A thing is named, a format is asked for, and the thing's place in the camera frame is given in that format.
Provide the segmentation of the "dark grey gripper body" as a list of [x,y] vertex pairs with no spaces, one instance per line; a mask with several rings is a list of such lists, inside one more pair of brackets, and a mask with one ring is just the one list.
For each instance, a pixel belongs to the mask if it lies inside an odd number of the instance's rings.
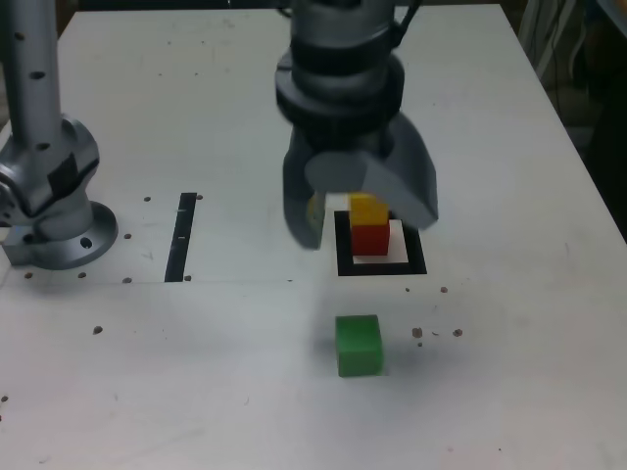
[[387,158],[394,149],[394,138],[390,130],[378,129],[359,135],[332,136],[313,132],[301,126],[291,129],[291,152],[312,158],[322,153],[367,154],[375,158]]

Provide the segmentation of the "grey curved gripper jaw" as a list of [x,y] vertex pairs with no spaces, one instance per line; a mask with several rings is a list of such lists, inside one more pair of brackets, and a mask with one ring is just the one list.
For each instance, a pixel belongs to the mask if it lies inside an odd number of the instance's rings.
[[439,218],[435,166],[405,115],[390,121],[387,137],[386,155],[365,149],[323,152],[305,165],[305,176],[317,192],[371,195],[411,228],[425,230]]
[[292,129],[282,167],[283,213],[294,240],[306,250],[319,250],[325,218],[325,193],[311,183],[318,152],[298,127]]

